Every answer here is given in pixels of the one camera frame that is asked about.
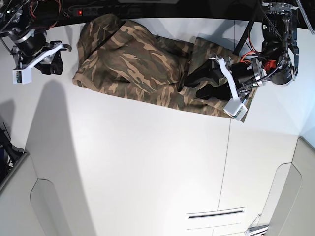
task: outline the black cable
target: black cable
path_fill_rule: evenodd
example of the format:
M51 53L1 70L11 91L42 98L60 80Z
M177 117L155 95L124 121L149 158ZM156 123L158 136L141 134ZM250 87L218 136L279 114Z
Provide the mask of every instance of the black cable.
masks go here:
M244 43L246 42L247 38L248 38L248 34L249 32L252 30L252 26L254 25L255 23L255 19L256 19L256 15L257 15L257 10L258 10L258 5L260 5L260 2L259 0L256 1L255 3L255 6L254 6L254 9L252 11L252 15L251 15L251 18L250 18L250 21L248 22L247 26L246 26L246 29L244 30L244 33L240 39L240 41L238 42L233 54L235 55L239 55L240 54L240 51L244 45Z
M9 134L9 131L8 131L8 129L6 128L6 126L5 126L5 123L4 122L2 122L3 123L3 126L4 126L4 128L5 128L5 130L6 130L6 133L8 134L8 136L9 136L9 139L11 140L11 136L10 136L10 134Z
M12 51L9 49L9 47L5 44L4 40L0 37L0 40L2 42L2 44L4 45L4 47L8 50L8 52L11 54Z
M56 26L56 24L58 23L58 21L59 21L59 17L60 17L60 13L61 13L61 11L62 11L62 5L61 5L61 0L58 0L59 1L59 4L60 4L60 11L58 11L58 15L57 15L57 19L56 19L56 22L55 23L53 23L50 27L52 27L52 26Z
M0 29L0 35L1 33L5 30L5 28L7 28L7 26L13 21L14 17L16 16L16 14L26 5L30 2L31 0L25 0L22 5L15 11L15 13L13 14L13 16L10 18L10 20Z
M63 12L63 16L69 18L69 17L70 17L69 14L64 11L64 8L63 8L63 0L61 0L61 9L62 9L62 12Z
M257 56L257 57L254 57L254 58L248 58L246 60L253 60L253 59L258 59L258 58L265 58L266 56Z
M267 16L266 12L264 11L264 9L262 9L262 6L261 4L259 4L259 8L260 10L262 11L262 13L264 14L265 18L267 19L268 23L271 25L271 27L274 29L277 37L280 39L280 42L282 43L282 45L284 45L284 41L282 40L282 37L281 35L279 34L277 28L274 26L274 24L271 22L271 20L269 19L269 17Z
M247 47L251 50L251 51L254 51L254 49L245 41Z
M238 93L247 93L247 92L251 93L251 91L252 91L252 89L246 90L246 91L241 91L241 92L238 92Z

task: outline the white table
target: white table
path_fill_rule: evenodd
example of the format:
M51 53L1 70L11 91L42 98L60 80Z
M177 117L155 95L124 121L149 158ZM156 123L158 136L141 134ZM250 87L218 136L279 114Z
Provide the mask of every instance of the white table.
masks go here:
M212 19L137 22L161 36L190 42L202 36L230 49L246 26ZM63 74L34 70L24 86L12 84L14 61L0 47L0 115L14 145L31 153L36 176L54 183L73 235L179 235L187 233L186 213L239 207L248 207L239 232L249 226L263 210L276 169L291 162L315 103L311 34L298 30L297 80L259 88L243 124L74 86L81 28L48 31L47 41L73 47L62 52ZM260 24L251 36L260 48Z

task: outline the camouflage pants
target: camouflage pants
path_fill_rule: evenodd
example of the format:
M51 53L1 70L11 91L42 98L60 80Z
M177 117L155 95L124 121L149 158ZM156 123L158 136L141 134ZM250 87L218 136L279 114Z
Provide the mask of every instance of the camouflage pants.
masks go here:
M113 14L101 16L82 29L78 42L79 69L73 83L108 95L148 102L181 111L227 117L227 104L216 98L202 100L195 88L184 87L178 93L181 79L200 67L212 53L232 58L239 57L215 43L197 38L195 44L152 35L144 26ZM255 94L250 95L249 108Z

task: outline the red wire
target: red wire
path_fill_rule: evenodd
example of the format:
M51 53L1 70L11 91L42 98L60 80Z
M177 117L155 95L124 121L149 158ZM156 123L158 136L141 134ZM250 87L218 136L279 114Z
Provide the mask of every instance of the red wire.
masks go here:
M59 15L60 10L61 10L61 2L60 2L60 0L55 0L55 2L58 3L58 5L59 5L59 11L58 11L58 15ZM57 24L57 22L58 22L58 18L57 18L56 22L54 22L49 28L51 29L52 27L54 27Z
M61 11L61 2L60 0L55 0L55 2L58 3L59 5L59 9L58 9L58 15L59 15ZM33 0L31 1L30 13L31 13L31 16L36 19L36 16L34 15L34 12L33 12ZM57 22L58 22L58 19L49 28L51 29L52 27L54 27L57 24Z
M31 16L36 19L36 16L35 16L34 13L33 13L33 0L31 1L30 13L31 13Z

